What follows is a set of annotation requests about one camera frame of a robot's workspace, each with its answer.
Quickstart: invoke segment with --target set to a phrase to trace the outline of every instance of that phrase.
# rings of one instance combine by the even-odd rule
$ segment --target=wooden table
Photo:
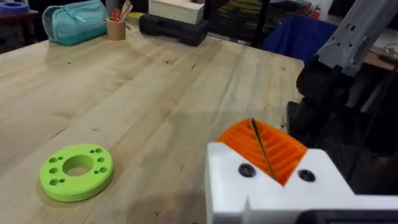
[[[0,55],[2,223],[205,223],[206,144],[254,116],[275,127],[299,100],[299,60],[212,37],[199,47],[105,36]],[[39,169],[63,146],[108,148],[113,181],[82,202],[49,199]]]

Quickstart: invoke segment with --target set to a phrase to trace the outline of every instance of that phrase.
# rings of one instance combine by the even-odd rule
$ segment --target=green disk
[[[84,167],[88,172],[68,175],[76,167]],[[94,144],[77,144],[62,148],[44,162],[40,182],[49,197],[77,202],[104,190],[112,180],[112,171],[112,157],[106,149]]]

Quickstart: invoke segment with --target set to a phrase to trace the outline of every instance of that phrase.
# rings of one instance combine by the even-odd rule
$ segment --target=orange ridged part
[[[308,148],[288,134],[266,123],[256,120],[256,124],[275,179],[280,184],[285,185]],[[253,165],[271,176],[264,153],[250,125],[250,119],[240,121],[228,128],[218,137],[217,141],[234,149]]]

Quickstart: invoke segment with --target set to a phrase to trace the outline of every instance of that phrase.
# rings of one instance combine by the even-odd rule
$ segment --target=black screw
[[[250,164],[241,164],[238,171],[244,177],[254,177],[256,174],[256,170]]]
[[[315,175],[313,174],[313,172],[309,171],[309,170],[299,170],[298,171],[298,176],[307,182],[314,182],[315,181]]]

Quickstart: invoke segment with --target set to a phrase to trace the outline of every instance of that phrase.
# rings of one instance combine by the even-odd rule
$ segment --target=pencil holder
[[[108,38],[111,40],[124,40],[126,38],[126,21],[106,20]]]

